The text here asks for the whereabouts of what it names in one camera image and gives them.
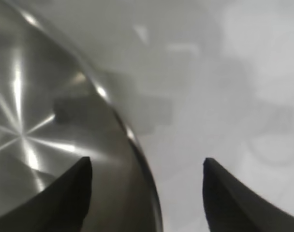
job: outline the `brushed metal surface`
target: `brushed metal surface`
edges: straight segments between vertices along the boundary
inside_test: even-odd
[[[82,156],[93,167],[83,231],[162,230],[147,162],[92,67],[50,25],[0,0],[0,217]]]

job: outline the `metal bowl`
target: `metal bowl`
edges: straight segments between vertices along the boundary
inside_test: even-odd
[[[48,23],[0,0],[0,218],[85,156],[93,179],[82,231],[162,231],[148,164],[93,67]]]

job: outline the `white background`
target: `white background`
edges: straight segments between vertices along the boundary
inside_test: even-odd
[[[294,215],[294,0],[25,0],[107,73],[165,232],[207,232],[217,160]]]

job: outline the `curved metal edge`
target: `curved metal edge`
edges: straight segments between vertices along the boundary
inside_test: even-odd
[[[77,49],[77,47],[72,42],[70,42],[69,38],[67,38],[61,31],[52,26],[51,23],[47,22],[47,20],[43,19],[35,13],[31,13],[32,10],[25,4],[22,4],[14,0],[2,1],[5,2],[8,6],[12,7],[19,14],[21,14],[22,17],[29,24],[34,26],[36,29],[40,30],[48,38],[53,40],[56,44],[58,44],[65,51],[67,51],[77,61],[86,77],[93,83],[100,97],[111,108],[116,117],[116,120],[120,124],[121,129],[125,133],[130,143],[130,146],[134,151],[134,154],[142,168],[144,178],[146,179],[147,184],[149,185],[151,200],[154,206],[156,230],[157,232],[163,232],[163,219],[160,199],[148,161],[143,153],[143,150],[138,142],[135,133],[133,132],[129,124],[125,123],[125,121],[121,118],[120,114],[117,112],[114,103],[111,101],[111,98],[109,96],[109,91],[107,91],[107,89],[103,87],[104,85],[100,81],[101,77],[100,75],[96,74],[96,69],[93,66],[93,64],[81,51]]]

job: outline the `blurry object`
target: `blurry object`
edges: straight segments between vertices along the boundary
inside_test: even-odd
[[[203,199],[211,232],[294,232],[294,217],[258,196],[211,158],[204,162]]]

